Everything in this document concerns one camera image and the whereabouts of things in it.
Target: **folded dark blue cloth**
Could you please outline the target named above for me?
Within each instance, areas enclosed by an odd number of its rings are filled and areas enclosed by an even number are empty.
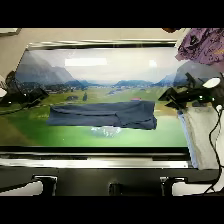
[[[47,124],[156,129],[153,101],[51,106]]]

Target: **green grass field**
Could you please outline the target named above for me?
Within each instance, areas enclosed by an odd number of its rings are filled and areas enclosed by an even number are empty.
[[[63,94],[52,94],[43,100],[41,105],[32,109],[1,117],[0,145],[21,146],[141,146],[141,147],[185,147],[186,140],[177,118],[176,111],[164,106],[157,99],[165,91],[164,88],[153,87],[144,91],[128,89],[114,95],[108,93],[112,88],[89,88],[86,91],[76,90]],[[87,101],[82,101],[84,93]],[[156,101],[155,117],[156,130],[139,130],[123,128],[114,137],[96,136],[91,127],[75,126],[48,126],[46,120],[49,116],[50,104],[64,104],[68,96],[78,96],[74,104],[112,103],[130,101],[131,98],[140,97],[142,100]]]

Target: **purple patterned fabric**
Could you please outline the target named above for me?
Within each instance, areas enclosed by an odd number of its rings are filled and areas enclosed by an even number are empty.
[[[190,59],[224,70],[224,28],[192,28],[181,43],[176,59]]]

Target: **sky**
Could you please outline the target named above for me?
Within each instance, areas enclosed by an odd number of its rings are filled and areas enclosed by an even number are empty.
[[[99,84],[120,80],[159,82],[175,74],[186,61],[177,61],[177,48],[92,48],[31,51],[51,66],[64,67],[75,79]]]

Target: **landscape picture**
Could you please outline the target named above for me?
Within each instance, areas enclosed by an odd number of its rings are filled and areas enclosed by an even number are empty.
[[[0,145],[186,147],[177,112],[158,98],[186,83],[175,48],[58,49],[26,51],[16,71],[21,91],[41,87],[39,105],[0,117],[10,136]],[[50,105],[155,101],[156,130],[48,126]]]

